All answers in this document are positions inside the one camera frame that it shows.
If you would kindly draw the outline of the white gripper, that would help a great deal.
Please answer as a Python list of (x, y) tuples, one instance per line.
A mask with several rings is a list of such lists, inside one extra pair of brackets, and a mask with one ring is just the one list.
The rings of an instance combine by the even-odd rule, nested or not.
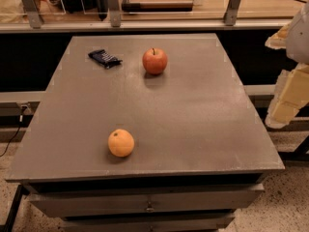
[(268, 37), (265, 46), (286, 48), (287, 56), (299, 63), (292, 71), (283, 70), (279, 74), (267, 110), (266, 125), (282, 129), (309, 103), (309, 2), (294, 16), (291, 24)]

